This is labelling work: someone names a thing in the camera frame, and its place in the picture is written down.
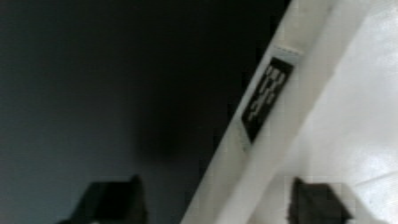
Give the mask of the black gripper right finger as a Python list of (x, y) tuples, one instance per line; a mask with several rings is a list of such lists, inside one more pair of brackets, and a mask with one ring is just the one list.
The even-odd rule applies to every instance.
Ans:
[(325, 183), (293, 179), (288, 224), (348, 224), (352, 214)]

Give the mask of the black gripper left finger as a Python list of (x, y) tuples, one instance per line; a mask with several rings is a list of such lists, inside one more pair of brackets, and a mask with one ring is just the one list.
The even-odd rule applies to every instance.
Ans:
[(92, 182), (71, 216), (57, 224), (147, 224), (144, 183), (139, 175), (128, 181)]

